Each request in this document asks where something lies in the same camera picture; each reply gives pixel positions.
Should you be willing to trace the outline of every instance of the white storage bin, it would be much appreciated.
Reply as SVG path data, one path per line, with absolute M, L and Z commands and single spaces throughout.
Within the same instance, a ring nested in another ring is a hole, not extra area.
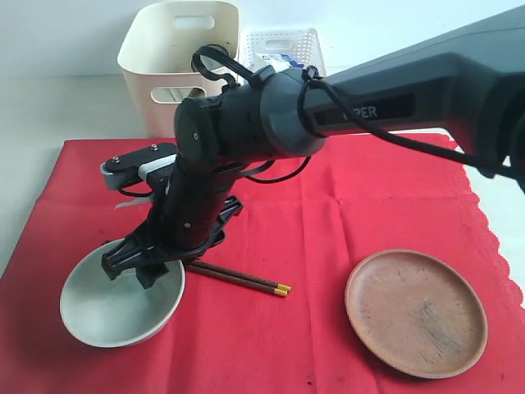
M 239 58 L 250 67 L 256 53 L 286 54 L 295 57 L 304 66 L 315 66 L 326 76 L 321 44 L 314 28 L 295 30 L 243 30 Z
M 150 136 L 174 136 L 176 107 L 189 92 L 221 93 L 224 81 L 191 70 L 193 53 L 217 44 L 235 57 L 238 42 L 239 12 L 228 2 L 158 2 L 139 11 L 117 61 Z

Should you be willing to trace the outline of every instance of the wooden plate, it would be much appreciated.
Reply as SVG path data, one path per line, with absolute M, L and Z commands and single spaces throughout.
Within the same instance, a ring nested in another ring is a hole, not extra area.
M 451 267 L 412 250 L 363 260 L 345 290 L 346 312 L 364 344 L 392 367 L 420 378 L 448 378 L 481 357 L 485 311 Z

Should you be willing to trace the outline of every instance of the table surface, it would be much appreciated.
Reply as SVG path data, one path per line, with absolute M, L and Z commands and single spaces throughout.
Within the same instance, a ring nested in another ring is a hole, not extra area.
M 0 124 L 3 273 L 64 140 L 142 138 L 145 132 L 121 76 L 0 80 Z M 467 174 L 509 261 L 509 276 L 523 291 L 525 222 L 517 218 L 525 217 L 525 196 L 513 181 L 488 180 L 471 168 Z

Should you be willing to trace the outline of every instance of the red tablecloth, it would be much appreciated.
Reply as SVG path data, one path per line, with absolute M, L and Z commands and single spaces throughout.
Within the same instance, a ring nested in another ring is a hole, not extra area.
M 417 138 L 454 147 L 442 135 Z M 62 284 L 88 252 L 148 212 L 115 209 L 125 197 L 105 189 L 98 165 L 145 144 L 66 142 L 0 281 L 1 393 L 525 392 L 522 294 L 463 169 L 370 135 L 329 140 L 286 183 L 235 186 L 245 209 L 206 260 L 289 283 L 287 298 L 189 273 L 178 310 L 153 339 L 105 350 L 78 342 L 60 319 Z M 489 341 L 466 373 L 411 378 L 355 336 L 345 283 L 361 259 L 389 248 L 435 255 L 480 296 Z

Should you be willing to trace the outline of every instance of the white bowl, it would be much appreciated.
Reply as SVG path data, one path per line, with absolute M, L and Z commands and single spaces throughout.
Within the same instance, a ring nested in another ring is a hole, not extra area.
M 101 258 L 120 241 L 84 257 L 62 288 L 62 322 L 73 337 L 91 346 L 128 346 L 152 337 L 173 315 L 184 291 L 185 272 L 179 260 L 166 263 L 169 273 L 146 290 L 134 269 L 110 281 Z

